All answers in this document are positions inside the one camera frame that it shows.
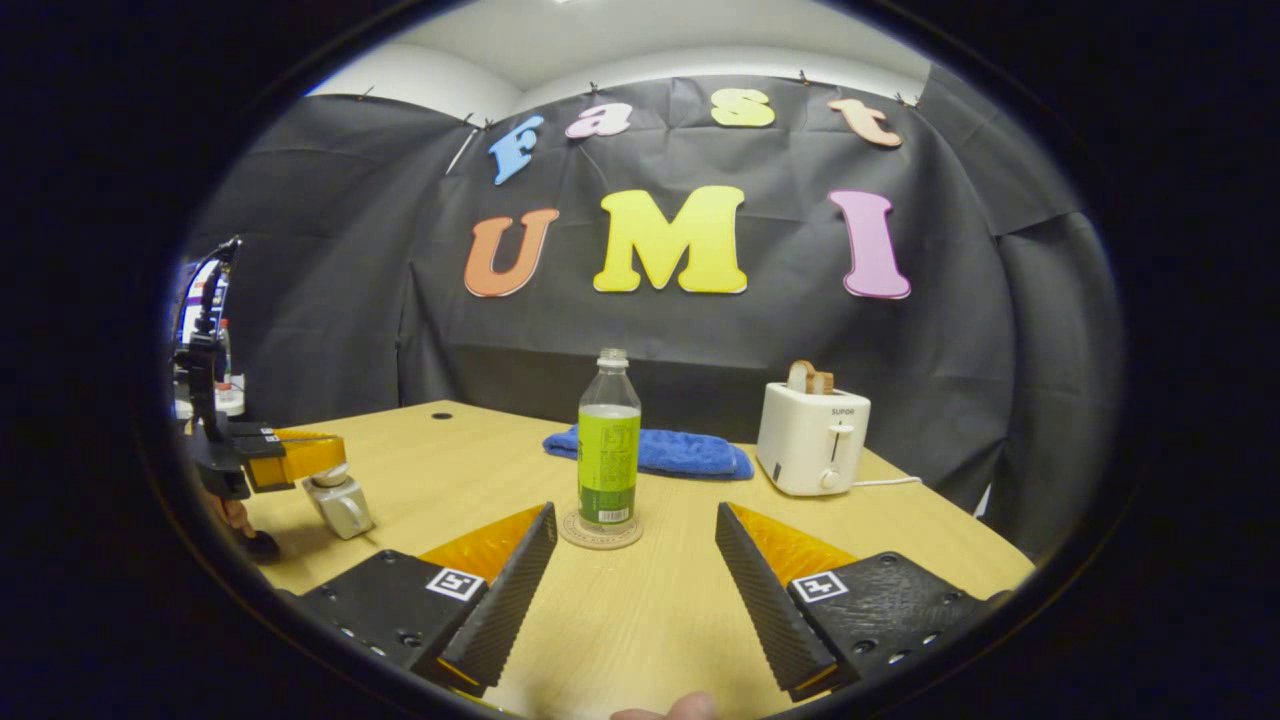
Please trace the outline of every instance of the wooden table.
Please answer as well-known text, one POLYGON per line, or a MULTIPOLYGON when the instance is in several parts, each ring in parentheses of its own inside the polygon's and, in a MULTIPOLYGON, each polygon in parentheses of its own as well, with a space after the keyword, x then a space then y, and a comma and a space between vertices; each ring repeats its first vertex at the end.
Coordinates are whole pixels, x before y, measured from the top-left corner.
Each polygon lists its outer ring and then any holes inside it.
MULTIPOLYGON (((518 510, 577 507, 576 464, 543 452, 566 425, 440 401, 307 425, 346 439, 351 474, 376 527, 340 541, 301 489, 247 501, 284 561, 268 580, 302 593, 380 548, 419 555, 518 510), (451 419, 433 419, 449 413, 451 419)), ((740 446, 754 460, 754 447, 740 446)), ((905 475, 863 452, 860 480, 905 475)), ((556 547, 503 671, 485 702, 526 717, 600 720, 625 707, 664 711, 709 691, 723 717, 792 707, 777 689, 746 607, 714 542, 716 507, 732 501, 858 557, 893 550, 974 597, 1018 585, 1032 564, 982 523, 920 483, 794 498, 756 466, 755 478, 699 482, 641 474, 636 518, 644 537, 593 551, 556 547)))

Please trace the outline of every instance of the bottle cap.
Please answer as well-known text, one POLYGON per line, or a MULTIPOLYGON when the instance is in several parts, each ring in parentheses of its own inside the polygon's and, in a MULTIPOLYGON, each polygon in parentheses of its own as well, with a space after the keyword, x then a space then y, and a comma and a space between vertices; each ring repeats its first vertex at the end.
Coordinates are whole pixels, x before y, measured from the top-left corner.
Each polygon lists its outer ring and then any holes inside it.
POLYGON ((627 368, 627 351, 605 347, 600 351, 600 357, 595 361, 600 368, 627 368))

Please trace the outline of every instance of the coaster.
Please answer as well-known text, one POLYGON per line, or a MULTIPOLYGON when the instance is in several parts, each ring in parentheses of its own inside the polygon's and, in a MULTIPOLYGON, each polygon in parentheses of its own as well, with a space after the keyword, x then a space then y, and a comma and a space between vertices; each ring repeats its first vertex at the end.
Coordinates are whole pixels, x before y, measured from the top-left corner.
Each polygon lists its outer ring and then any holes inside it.
POLYGON ((561 537, 568 542, 589 550, 616 550, 626 547, 640 539, 643 532, 640 525, 632 519, 611 533, 602 533, 582 521, 582 516, 575 510, 564 516, 561 524, 561 537))

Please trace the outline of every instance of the green drink bottle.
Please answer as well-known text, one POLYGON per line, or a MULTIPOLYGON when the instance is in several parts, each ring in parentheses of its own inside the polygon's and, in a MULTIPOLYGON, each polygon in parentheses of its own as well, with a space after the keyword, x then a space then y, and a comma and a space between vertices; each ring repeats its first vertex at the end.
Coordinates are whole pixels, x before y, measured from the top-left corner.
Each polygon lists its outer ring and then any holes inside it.
POLYGON ((577 505, 585 523, 611 530, 635 518, 640 398, 625 351, 602 350, 595 364, 577 404, 577 505))

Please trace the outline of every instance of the toaster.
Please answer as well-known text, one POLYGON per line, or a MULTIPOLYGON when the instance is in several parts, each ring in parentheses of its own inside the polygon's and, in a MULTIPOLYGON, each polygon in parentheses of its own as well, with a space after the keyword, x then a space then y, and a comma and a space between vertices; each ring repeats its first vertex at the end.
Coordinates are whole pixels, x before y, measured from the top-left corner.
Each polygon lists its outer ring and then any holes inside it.
POLYGON ((851 392, 814 393, 769 383, 755 456, 787 495, 846 492, 858 478, 870 413, 872 401, 851 392))

